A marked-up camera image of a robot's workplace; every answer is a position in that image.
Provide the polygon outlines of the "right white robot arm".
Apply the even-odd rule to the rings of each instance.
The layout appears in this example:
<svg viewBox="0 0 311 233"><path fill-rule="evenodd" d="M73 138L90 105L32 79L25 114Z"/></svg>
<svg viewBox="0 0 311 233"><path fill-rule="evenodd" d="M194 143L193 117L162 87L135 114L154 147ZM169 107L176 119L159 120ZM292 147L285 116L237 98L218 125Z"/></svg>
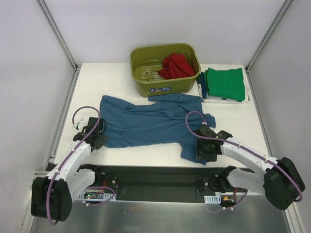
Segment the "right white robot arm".
<svg viewBox="0 0 311 233"><path fill-rule="evenodd" d="M241 143L226 131L214 132L206 124L195 132L198 160L215 162L217 156L229 157L248 168L226 167L208 183L210 189L225 193L243 188L258 193L277 209L286 210L293 202L302 200L305 185L294 163L287 157L277 159L264 155Z"/></svg>

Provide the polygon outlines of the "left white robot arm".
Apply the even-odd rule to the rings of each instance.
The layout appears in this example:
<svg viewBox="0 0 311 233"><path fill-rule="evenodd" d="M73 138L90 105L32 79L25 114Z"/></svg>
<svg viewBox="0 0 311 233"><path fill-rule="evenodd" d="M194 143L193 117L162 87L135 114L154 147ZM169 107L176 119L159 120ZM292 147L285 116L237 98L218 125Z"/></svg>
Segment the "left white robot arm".
<svg viewBox="0 0 311 233"><path fill-rule="evenodd" d="M80 169L83 161L107 141L107 125L103 118L90 117L81 132L73 137L68 154L46 176L36 177L32 183L31 214L46 218L51 225L65 221L75 199L88 186L99 188L100 174L91 169Z"/></svg>

